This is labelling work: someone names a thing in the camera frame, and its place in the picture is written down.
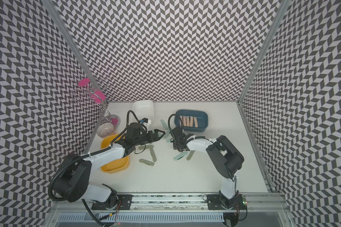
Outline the dark teal storage box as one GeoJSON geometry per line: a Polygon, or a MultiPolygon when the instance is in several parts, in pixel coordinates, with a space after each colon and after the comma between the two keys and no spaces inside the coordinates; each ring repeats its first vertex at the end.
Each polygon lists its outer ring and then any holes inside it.
{"type": "Polygon", "coordinates": [[[180,126],[180,116],[191,116],[197,117],[198,120],[198,128],[193,127],[184,127],[182,126],[184,131],[192,131],[192,132],[204,132],[208,127],[208,114],[204,111],[198,110],[189,110],[189,109],[180,109],[176,111],[176,117],[174,118],[174,124],[176,126],[180,126]]]}

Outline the yellow storage box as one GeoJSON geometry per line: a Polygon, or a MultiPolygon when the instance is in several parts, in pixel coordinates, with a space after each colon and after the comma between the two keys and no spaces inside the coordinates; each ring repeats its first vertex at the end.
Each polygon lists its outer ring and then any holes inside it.
{"type": "MultiPolygon", "coordinates": [[[[100,148],[101,149],[107,148],[110,145],[111,141],[116,137],[117,137],[117,134],[106,137],[102,141],[100,148]]],[[[127,169],[129,165],[130,165],[130,158],[125,157],[125,158],[121,158],[121,159],[117,159],[115,161],[109,162],[103,165],[100,169],[104,173],[114,174],[114,173],[127,169]]]]}

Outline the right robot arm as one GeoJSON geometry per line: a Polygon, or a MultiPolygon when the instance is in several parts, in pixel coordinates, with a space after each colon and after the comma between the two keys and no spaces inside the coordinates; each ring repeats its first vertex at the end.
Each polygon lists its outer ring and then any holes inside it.
{"type": "Polygon", "coordinates": [[[241,152],[223,135],[216,139],[208,139],[204,136],[185,134],[183,121],[177,114],[170,115],[167,125],[175,150],[181,153],[197,151],[209,156],[215,169],[222,176],[219,190],[220,203],[223,208],[232,209],[239,196],[237,178],[244,162],[241,152]]]}

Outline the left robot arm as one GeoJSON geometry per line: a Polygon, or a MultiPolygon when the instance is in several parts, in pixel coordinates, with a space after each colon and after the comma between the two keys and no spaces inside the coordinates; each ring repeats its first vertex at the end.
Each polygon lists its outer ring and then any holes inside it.
{"type": "Polygon", "coordinates": [[[104,203],[107,209],[115,208],[116,190],[104,183],[90,182],[90,176],[107,163],[129,156],[137,146],[157,142],[166,134],[158,129],[149,130],[149,123],[147,118],[136,118],[134,123],[126,121],[125,129],[108,147],[84,155],[66,156],[48,186],[49,198],[68,202],[91,200],[104,203]]]}

